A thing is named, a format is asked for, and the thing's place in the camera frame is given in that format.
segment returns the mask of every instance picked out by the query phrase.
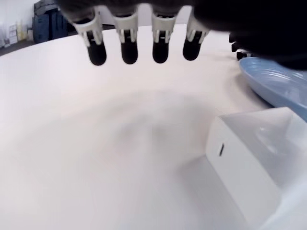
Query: black fingertip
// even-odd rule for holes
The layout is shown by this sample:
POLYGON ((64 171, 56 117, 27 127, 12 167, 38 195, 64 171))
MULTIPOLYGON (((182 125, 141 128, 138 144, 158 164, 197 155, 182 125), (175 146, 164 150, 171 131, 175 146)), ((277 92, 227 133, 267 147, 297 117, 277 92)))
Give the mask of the black fingertip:
POLYGON ((229 35, 229 43, 233 43, 233 42, 235 42, 236 41, 236 38, 235 38, 235 36, 234 36, 234 34, 230 34, 229 35))
POLYGON ((243 53, 243 52, 237 52, 236 54, 236 58, 238 60, 241 60, 242 58, 246 58, 248 55, 246 53, 243 53))
POLYGON ((106 48, 104 43, 97 45, 92 43, 90 47, 87 48, 88 54, 91 62, 96 66, 101 66, 106 62, 106 48))
POLYGON ((168 43, 153 43, 153 59, 156 63, 162 64, 168 58, 168 43))
POLYGON ((239 48, 239 46, 237 45, 237 43, 233 43, 232 45, 231 45, 231 51, 234 53, 234 52, 236 52, 238 49, 240 49, 239 48))
POLYGON ((183 56, 188 61, 194 61, 198 57, 200 49, 201 44, 199 44, 198 42, 189 42, 186 39, 183 46, 183 56))
POLYGON ((121 55, 125 63, 131 65, 138 60, 138 45, 136 42, 126 41, 121 44, 121 55))

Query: white wall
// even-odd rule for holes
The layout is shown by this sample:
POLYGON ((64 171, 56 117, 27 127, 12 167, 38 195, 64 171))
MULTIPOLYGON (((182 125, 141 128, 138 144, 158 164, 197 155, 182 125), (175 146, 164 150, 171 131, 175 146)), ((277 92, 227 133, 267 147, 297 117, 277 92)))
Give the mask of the white wall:
POLYGON ((39 0, 0 0, 0 23, 8 31, 8 27, 16 22, 32 26, 34 3, 39 0))

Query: light blue plate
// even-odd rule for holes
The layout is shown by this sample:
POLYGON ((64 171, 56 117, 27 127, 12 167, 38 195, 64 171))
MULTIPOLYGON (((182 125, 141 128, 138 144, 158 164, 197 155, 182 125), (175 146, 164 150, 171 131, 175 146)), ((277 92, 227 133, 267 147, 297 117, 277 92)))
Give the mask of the light blue plate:
POLYGON ((275 107, 289 107, 307 122, 307 71, 297 71, 258 57, 240 61, 250 87, 275 107))

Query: white tabletop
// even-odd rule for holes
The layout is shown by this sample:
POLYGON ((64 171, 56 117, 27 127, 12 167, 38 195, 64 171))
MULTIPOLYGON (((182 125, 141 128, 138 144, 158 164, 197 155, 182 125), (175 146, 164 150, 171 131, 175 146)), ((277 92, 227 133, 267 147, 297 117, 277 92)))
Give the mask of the white tabletop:
POLYGON ((193 62, 185 35, 176 25, 165 64, 153 61, 148 26, 134 65, 115 30, 101 67, 79 36, 0 57, 0 229, 246 229, 210 201, 223 186, 203 146, 214 116, 268 105, 228 34, 211 32, 193 62))

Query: white box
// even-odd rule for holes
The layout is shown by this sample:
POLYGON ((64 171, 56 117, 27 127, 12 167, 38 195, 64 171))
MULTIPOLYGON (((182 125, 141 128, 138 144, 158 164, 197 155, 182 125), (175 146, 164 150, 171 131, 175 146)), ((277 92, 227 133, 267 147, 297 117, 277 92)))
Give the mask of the white box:
POLYGON ((14 31, 14 30, 17 30, 17 25, 11 25, 9 27, 9 31, 14 31))
POLYGON ((15 44, 18 42, 17 36, 15 37, 10 37, 10 44, 15 44))
POLYGON ((206 154, 252 228, 282 219, 307 194, 307 124, 288 108, 225 115, 206 154))
POLYGON ((13 31, 9 32, 9 37, 15 37, 15 36, 17 36, 17 31, 16 30, 13 30, 13 31))

